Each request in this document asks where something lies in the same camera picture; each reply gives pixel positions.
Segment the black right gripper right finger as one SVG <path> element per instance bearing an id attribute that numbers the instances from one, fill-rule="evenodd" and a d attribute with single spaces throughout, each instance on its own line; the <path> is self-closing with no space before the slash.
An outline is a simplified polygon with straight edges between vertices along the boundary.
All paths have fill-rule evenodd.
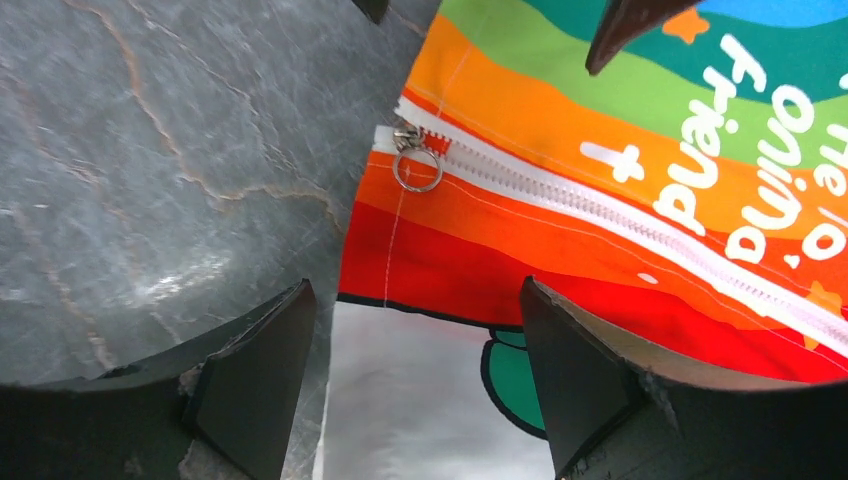
<path id="1" fill-rule="evenodd" d="M 843 479 L 847 386 L 741 373 L 527 278 L 527 351 L 560 479 Z"/>

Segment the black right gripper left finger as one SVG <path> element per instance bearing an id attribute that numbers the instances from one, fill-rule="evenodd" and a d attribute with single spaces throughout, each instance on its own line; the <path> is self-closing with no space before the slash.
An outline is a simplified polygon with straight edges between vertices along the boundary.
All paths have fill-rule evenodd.
<path id="1" fill-rule="evenodd" d="M 177 479 L 191 452 L 277 479 L 309 355 L 302 280 L 241 317 L 92 379 L 1 388 L 5 479 Z"/>

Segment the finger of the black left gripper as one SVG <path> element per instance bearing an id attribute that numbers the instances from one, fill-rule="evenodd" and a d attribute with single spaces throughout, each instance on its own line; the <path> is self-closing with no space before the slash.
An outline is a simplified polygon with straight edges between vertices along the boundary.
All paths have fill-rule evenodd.
<path id="1" fill-rule="evenodd" d="M 352 0 L 352 2 L 374 24 L 382 22 L 390 6 L 390 0 Z"/>
<path id="2" fill-rule="evenodd" d="M 628 43 L 698 3 L 698 0 L 608 1 L 586 57 L 588 74 L 598 75 Z"/>

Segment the silver ring zipper pull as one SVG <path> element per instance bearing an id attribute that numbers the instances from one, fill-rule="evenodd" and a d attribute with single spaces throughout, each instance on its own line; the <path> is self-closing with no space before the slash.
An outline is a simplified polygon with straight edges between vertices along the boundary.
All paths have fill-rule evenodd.
<path id="1" fill-rule="evenodd" d="M 391 170 L 398 184 L 412 193 L 434 190 L 443 178 L 444 166 L 441 157 L 426 145 L 426 135 L 422 129 L 414 126 L 395 128 L 392 131 L 392 143 L 396 154 Z M 425 164 L 432 167 L 432 172 L 426 175 L 428 182 L 411 182 L 416 168 Z"/>

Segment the rainbow cartoon zip jacket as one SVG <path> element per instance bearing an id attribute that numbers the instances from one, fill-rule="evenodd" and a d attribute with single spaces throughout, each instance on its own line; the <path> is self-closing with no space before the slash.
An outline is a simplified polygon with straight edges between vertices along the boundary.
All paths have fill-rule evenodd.
<path id="1" fill-rule="evenodd" d="M 675 353 L 847 386 L 847 5 L 699 1 L 585 68 L 608 1 L 445 1 L 374 136 L 333 316 L 317 479 L 560 479 L 534 278 Z"/>

